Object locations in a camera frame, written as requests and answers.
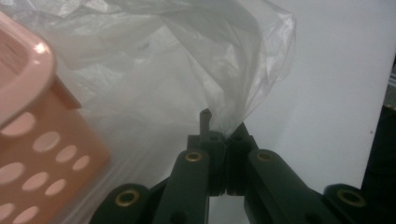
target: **round hole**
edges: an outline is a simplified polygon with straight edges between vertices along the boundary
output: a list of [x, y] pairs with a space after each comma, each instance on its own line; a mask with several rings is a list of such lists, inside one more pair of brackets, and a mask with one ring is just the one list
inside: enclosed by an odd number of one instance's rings
[[184, 212], [175, 212], [171, 216], [171, 223], [172, 224], [184, 224], [187, 222], [186, 213]]
[[235, 136], [234, 138], [233, 138], [233, 140], [234, 141], [237, 141], [237, 142], [240, 142], [240, 141], [242, 141], [244, 138], [243, 137], [241, 137], [241, 136]]
[[25, 112], [1, 130], [1, 133], [5, 136], [18, 137], [29, 133], [34, 127], [35, 116], [29, 112]]
[[261, 153], [257, 154], [257, 158], [261, 161], [270, 161], [273, 158], [273, 156], [266, 152], [261, 152]]
[[0, 185], [4, 185], [16, 180], [22, 175], [24, 165], [20, 162], [13, 162], [0, 168]]
[[13, 203], [5, 203], [0, 206], [0, 222], [6, 219], [14, 211], [15, 205]]
[[139, 192], [135, 189], [128, 189], [120, 193], [116, 198], [116, 204], [120, 207], [127, 207], [139, 200]]
[[202, 155], [198, 152], [190, 152], [185, 158], [187, 161], [200, 161], [202, 159]]
[[339, 189], [337, 191], [337, 196], [341, 201], [351, 206], [364, 207], [366, 205], [364, 198], [353, 190]]
[[49, 178], [49, 174], [46, 172], [41, 172], [36, 175], [30, 177], [26, 182], [22, 185], [23, 190], [35, 190], [43, 186]]
[[91, 157], [89, 156], [83, 156], [78, 159], [73, 165], [73, 170], [79, 171], [87, 167], [87, 165], [90, 163]]
[[316, 213], [307, 213], [307, 214], [305, 214], [304, 217], [308, 224], [322, 224], [323, 223], [321, 217]]
[[66, 186], [66, 181], [64, 179], [57, 180], [47, 188], [46, 195], [53, 196], [61, 192], [64, 189], [64, 186]]
[[33, 143], [33, 149], [38, 152], [45, 152], [53, 149], [61, 139], [57, 132], [43, 133]]
[[30, 220], [32, 220], [32, 218], [34, 218], [38, 213], [38, 207], [37, 206], [33, 206], [30, 207], [26, 210], [24, 210], [22, 213], [20, 213], [15, 219], [14, 222], [12, 222], [13, 224], [22, 224], [22, 223], [26, 223]]
[[56, 156], [55, 160], [57, 162], [67, 162], [70, 161], [74, 156], [76, 156], [77, 147], [76, 146], [68, 146], [62, 149], [58, 155]]

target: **oval hole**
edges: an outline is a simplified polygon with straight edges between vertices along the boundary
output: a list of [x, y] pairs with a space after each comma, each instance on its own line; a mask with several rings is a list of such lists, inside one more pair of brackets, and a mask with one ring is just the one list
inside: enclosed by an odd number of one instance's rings
[[73, 170], [79, 171], [84, 169], [89, 163], [90, 163], [91, 158], [89, 156], [83, 156], [76, 161], [76, 163], [73, 165]]
[[57, 162], [67, 162], [70, 161], [77, 153], [76, 146], [68, 146], [62, 149], [56, 156]]
[[14, 211], [15, 205], [13, 203], [5, 203], [0, 206], [0, 222], [6, 219]]
[[21, 114], [14, 119], [1, 133], [9, 137], [18, 137], [29, 133], [35, 127], [35, 116], [29, 112]]
[[36, 175], [31, 176], [26, 182], [22, 185], [23, 190], [35, 190], [43, 186], [49, 178], [49, 174], [46, 172], [41, 172]]
[[24, 210], [22, 213], [20, 213], [15, 219], [13, 224], [22, 224], [22, 223], [27, 223], [28, 221], [32, 220], [38, 213], [38, 207], [33, 206], [30, 207], [26, 210]]
[[64, 189], [64, 186], [66, 186], [66, 181], [64, 179], [57, 180], [55, 183], [51, 184], [47, 188], [46, 195], [47, 196], [55, 195], [61, 192]]
[[61, 139], [57, 132], [43, 133], [33, 143], [33, 149], [38, 152], [45, 152], [53, 149]]
[[13, 162], [0, 168], [0, 185], [4, 185], [16, 180], [22, 175], [24, 165], [20, 162]]

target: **white table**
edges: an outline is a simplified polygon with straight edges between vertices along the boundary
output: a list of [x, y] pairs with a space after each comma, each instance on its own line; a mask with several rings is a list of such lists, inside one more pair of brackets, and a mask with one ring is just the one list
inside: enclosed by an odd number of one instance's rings
[[[297, 19], [294, 63], [247, 129], [308, 187], [359, 188], [396, 51], [396, 2], [273, 2]], [[211, 205], [210, 223], [248, 223], [240, 198]]]

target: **clear plastic bag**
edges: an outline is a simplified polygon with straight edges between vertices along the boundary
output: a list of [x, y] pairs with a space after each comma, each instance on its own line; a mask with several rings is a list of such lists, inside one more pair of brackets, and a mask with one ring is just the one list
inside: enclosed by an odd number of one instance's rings
[[287, 73], [295, 28], [264, 0], [0, 0], [0, 8], [49, 42], [58, 75], [111, 148], [103, 176], [58, 223], [89, 220], [119, 184], [167, 177], [201, 110], [211, 110], [211, 130], [231, 134]]

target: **plastic basket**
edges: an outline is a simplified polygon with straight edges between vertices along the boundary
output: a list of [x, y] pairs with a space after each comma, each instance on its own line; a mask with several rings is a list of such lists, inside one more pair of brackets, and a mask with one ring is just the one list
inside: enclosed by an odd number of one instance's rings
[[47, 223], [108, 160], [54, 65], [0, 12], [0, 223]]

